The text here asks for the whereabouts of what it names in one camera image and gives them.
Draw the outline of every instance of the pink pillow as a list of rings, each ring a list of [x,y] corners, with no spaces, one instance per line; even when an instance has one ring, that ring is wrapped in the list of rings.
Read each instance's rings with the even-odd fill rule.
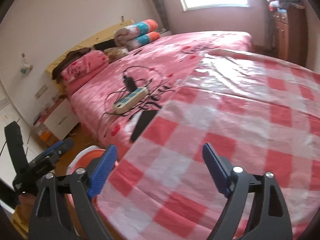
[[[92,50],[61,72],[63,82],[64,84],[73,82],[100,68],[102,65],[105,67],[108,65],[108,57],[100,50]]]
[[[102,66],[96,68],[95,70],[89,72],[87,75],[77,78],[72,82],[64,82],[64,85],[67,88],[68,96],[70,97],[73,93],[75,93],[80,87],[86,84],[89,80],[91,80],[96,74],[104,70],[109,63],[105,63]]]

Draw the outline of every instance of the nightstand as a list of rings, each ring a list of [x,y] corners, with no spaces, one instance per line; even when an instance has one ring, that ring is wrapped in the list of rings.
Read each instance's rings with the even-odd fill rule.
[[[69,101],[60,99],[48,110],[46,115],[40,118],[39,122],[44,124],[45,134],[52,134],[57,139],[63,140],[79,121],[72,112]],[[46,142],[50,135],[39,136]]]
[[[304,9],[289,7],[272,12],[274,19],[275,55],[305,67],[308,54],[308,23]]]

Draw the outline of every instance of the wire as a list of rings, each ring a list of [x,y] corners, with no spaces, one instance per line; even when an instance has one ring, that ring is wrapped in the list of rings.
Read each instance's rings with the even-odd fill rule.
[[[164,84],[166,84],[167,82],[169,82],[169,80],[167,80],[166,82],[163,82],[163,76],[162,76],[162,74],[161,74],[159,71],[157,71],[157,70],[155,70],[155,69],[151,69],[151,68],[149,68],[149,67],[145,67],[145,66],[130,66],[130,67],[126,68],[126,69],[123,71],[123,73],[122,73],[123,78],[125,78],[127,71],[128,71],[129,69],[131,69],[131,68],[143,68],[143,69],[148,69],[148,70],[150,70],[150,71],[151,71],[151,70],[152,70],[152,71],[155,71],[155,72],[159,75],[159,77],[160,77],[160,82],[159,82],[159,84],[158,84],[157,86],[151,88],[152,91],[150,91],[150,90],[148,89],[148,90],[149,90],[149,93],[148,93],[148,95],[145,96],[145,99],[144,99],[144,100],[140,101],[139,104],[136,104],[134,107],[130,108],[128,111],[126,111],[126,112],[124,112],[124,113],[122,113],[122,114],[116,114],[116,113],[114,113],[114,112],[110,113],[110,112],[108,112],[108,111],[106,110],[106,108],[105,108],[105,112],[101,115],[100,122],[99,122],[99,125],[98,125],[97,138],[99,137],[99,136],[98,136],[98,133],[99,133],[99,130],[100,130],[100,127],[101,127],[102,119],[103,119],[103,117],[104,117],[105,115],[128,116],[129,114],[127,114],[127,113],[129,113],[130,111],[132,111],[132,110],[134,110],[134,109],[136,109],[136,108],[139,108],[139,110],[136,111],[136,112],[129,118],[129,120],[130,120],[130,119],[132,119],[132,117],[133,117],[137,112],[139,112],[139,111],[141,111],[141,110],[147,110],[147,109],[149,109],[149,106],[146,106],[146,105],[148,105],[148,104],[149,104],[149,105],[155,105],[156,107],[161,108],[161,106],[158,105],[157,103],[155,103],[155,102],[148,102],[148,100],[149,100],[152,96],[159,96],[159,95],[161,95],[162,93],[167,92],[168,90],[167,90],[167,91],[164,91],[164,92],[162,92],[162,93],[160,93],[160,94],[156,94],[156,95],[153,94],[160,86],[163,86]],[[153,81],[153,79],[151,78],[148,82],[147,82],[146,79],[138,79],[138,80],[136,80],[136,81],[134,81],[134,82],[136,83],[136,82],[138,82],[138,81],[144,81],[144,82],[145,82],[145,87],[148,88],[148,85],[151,84],[151,82]],[[118,94],[116,101],[113,103],[113,104],[115,104],[115,103],[117,103],[117,102],[123,97],[123,95],[124,95],[127,91],[128,91],[128,90],[126,89],[126,87],[123,87],[123,88],[120,89],[120,91],[115,91],[115,92],[110,93],[109,95],[107,95],[107,97],[106,97],[105,100],[104,100],[104,106],[106,107],[107,99],[108,99],[112,94]]]
[[[6,144],[7,144],[7,141],[5,141],[4,145],[2,146],[2,149],[1,149],[1,152],[0,152],[0,157],[1,157],[1,155],[2,155],[3,149],[4,149],[4,147],[5,147]]]
[[[164,93],[166,93],[166,92],[175,92],[175,90],[174,89],[169,89],[169,90],[166,90],[166,91],[163,91],[163,92],[161,92],[160,94],[156,94],[156,95],[153,95],[153,97],[157,97],[157,96],[160,96],[160,95],[162,95],[162,94],[164,94]]]
[[[158,86],[155,86],[155,87],[153,87],[153,88],[161,87],[161,86],[163,86],[164,84],[167,84],[168,82],[170,82],[170,80],[167,80],[166,82],[164,82],[164,83],[162,83],[162,84],[160,84],[160,85],[158,85]]]

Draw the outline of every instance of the window frame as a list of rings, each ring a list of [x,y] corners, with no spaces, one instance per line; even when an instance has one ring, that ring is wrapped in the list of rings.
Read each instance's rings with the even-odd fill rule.
[[[183,11],[192,11],[192,10],[198,10],[198,9],[204,9],[204,8],[212,8],[212,7],[243,7],[243,8],[249,8],[249,1],[247,0],[247,4],[209,4],[209,5],[202,5],[197,7],[191,7],[188,8],[185,0],[180,0]]]

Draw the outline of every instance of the power strip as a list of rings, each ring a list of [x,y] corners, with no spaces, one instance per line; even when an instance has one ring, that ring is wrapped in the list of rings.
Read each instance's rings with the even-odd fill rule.
[[[149,93],[146,87],[139,87],[135,91],[127,94],[113,105],[113,110],[116,114],[123,114],[134,107]]]

